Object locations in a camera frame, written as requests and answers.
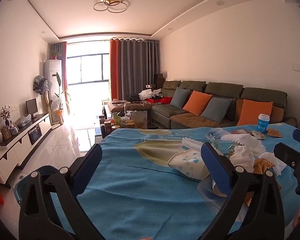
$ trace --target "computer screen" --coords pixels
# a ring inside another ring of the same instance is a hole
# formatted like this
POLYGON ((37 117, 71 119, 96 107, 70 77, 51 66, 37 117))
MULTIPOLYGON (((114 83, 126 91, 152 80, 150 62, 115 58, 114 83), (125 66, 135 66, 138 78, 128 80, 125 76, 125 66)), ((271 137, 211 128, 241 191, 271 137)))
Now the computer screen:
POLYGON ((37 100, 34 98, 26 101, 26 107, 28 114, 31 114, 31 116, 34 117, 33 114, 38 112, 37 100))

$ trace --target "blue-gray pillow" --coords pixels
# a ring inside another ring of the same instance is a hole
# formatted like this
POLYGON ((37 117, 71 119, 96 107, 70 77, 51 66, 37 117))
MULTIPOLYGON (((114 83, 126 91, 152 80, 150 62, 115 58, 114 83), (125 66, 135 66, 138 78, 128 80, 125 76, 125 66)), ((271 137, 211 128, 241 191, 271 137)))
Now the blue-gray pillow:
POLYGON ((190 91, 189 89, 182 89, 177 87, 176 91, 174 92, 170 105, 176 106, 181 109, 185 104, 189 91, 190 91))
POLYGON ((230 103, 230 99, 213 97, 200 116, 220 123, 225 117, 230 103))

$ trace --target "sofa armrest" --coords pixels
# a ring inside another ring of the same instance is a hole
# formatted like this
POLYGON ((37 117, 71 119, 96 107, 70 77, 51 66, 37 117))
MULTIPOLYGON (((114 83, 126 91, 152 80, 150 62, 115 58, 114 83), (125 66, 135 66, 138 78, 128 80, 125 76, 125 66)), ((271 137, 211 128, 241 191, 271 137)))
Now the sofa armrest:
POLYGON ((295 117, 289 116, 282 120, 284 123, 297 127, 297 119, 295 117))

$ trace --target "green sofa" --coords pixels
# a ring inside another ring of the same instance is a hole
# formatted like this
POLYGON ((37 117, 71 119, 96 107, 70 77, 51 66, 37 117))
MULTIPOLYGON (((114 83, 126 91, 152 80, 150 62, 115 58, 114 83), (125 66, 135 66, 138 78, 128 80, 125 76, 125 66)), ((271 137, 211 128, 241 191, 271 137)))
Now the green sofa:
POLYGON ((196 116, 185 110, 172 105, 156 104, 150 110, 150 117, 153 123, 161 129, 187 129, 198 127, 229 127, 236 126, 243 103, 243 99, 273 102, 273 110, 270 116, 270 122, 285 122, 292 126, 297 126, 297 120, 294 117, 286 118, 287 93, 263 89, 263 88, 244 88, 243 85, 209 82, 206 85, 204 81, 166 81, 163 85, 162 93, 164 96, 173 97, 176 88, 196 90, 213 95, 231 99, 231 104, 221 123, 196 116))

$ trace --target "cabinet drawer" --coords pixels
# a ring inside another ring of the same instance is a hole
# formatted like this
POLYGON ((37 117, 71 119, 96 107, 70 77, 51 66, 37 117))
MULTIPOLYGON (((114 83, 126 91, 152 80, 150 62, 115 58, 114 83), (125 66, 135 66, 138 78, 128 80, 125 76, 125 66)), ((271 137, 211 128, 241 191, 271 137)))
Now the cabinet drawer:
POLYGON ((41 133, 44 134, 49 128, 51 128, 50 118, 46 117, 39 123, 41 133))
POLYGON ((19 163, 23 162, 23 160, 29 154, 31 148, 29 135, 26 134, 25 136, 23 136, 12 148, 16 153, 19 163))
POLYGON ((0 160, 0 173, 4 180, 7 180, 11 172, 17 166, 18 158, 13 148, 11 148, 7 153, 7 159, 4 157, 0 160))

